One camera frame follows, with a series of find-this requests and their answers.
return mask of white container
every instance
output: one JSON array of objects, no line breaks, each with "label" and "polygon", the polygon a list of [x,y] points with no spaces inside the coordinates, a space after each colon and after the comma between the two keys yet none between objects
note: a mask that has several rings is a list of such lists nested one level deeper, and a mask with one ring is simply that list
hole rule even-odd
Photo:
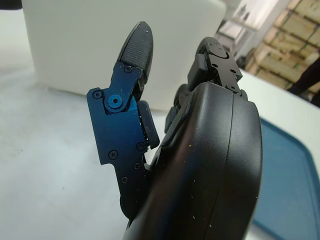
[{"label": "white container", "polygon": [[0,77],[32,68],[22,10],[0,10]]},{"label": "white container", "polygon": [[219,0],[23,0],[38,79],[86,94],[107,88],[127,35],[139,21],[153,33],[153,60],[142,99],[168,110],[200,41],[213,36],[226,12]]}]

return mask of black rubber pad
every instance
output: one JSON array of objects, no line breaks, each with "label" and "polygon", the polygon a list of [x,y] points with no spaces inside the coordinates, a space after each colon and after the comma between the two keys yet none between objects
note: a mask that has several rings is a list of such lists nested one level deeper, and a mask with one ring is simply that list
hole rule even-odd
[{"label": "black rubber pad", "polygon": [[146,77],[149,76],[154,40],[150,26],[144,22],[139,22],[127,37],[118,61],[132,67],[138,67],[143,70]]},{"label": "black rubber pad", "polygon": [[149,105],[146,101],[138,101],[136,104],[139,109],[145,134],[148,138],[148,143],[150,145],[150,148],[154,149],[159,145],[160,140],[154,124],[154,120],[152,119]]}]

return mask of blue tray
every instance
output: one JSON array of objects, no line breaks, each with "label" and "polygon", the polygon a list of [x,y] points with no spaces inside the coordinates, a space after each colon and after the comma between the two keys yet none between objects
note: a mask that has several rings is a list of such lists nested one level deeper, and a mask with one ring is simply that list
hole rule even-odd
[{"label": "blue tray", "polygon": [[253,222],[276,239],[320,240],[320,182],[310,152],[271,123],[261,125],[263,171]]}]

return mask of white table surface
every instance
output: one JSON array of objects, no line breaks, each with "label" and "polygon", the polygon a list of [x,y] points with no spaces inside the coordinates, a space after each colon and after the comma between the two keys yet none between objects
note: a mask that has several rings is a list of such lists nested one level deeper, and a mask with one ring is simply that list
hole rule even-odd
[{"label": "white table surface", "polygon": [[[239,85],[261,117],[306,145],[319,172],[319,108],[245,72]],[[153,117],[163,138],[166,113]],[[0,74],[0,152],[0,239],[122,239],[116,175],[99,163],[84,96],[37,83],[32,69]],[[246,239],[271,238],[253,225]]]}]

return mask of blue screw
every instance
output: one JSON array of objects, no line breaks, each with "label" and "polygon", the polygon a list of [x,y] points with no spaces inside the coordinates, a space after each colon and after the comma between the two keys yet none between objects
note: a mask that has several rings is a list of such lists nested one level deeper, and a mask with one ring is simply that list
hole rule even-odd
[{"label": "blue screw", "polygon": [[108,99],[108,104],[113,109],[118,109],[121,107],[123,99],[118,94],[111,95]]}]

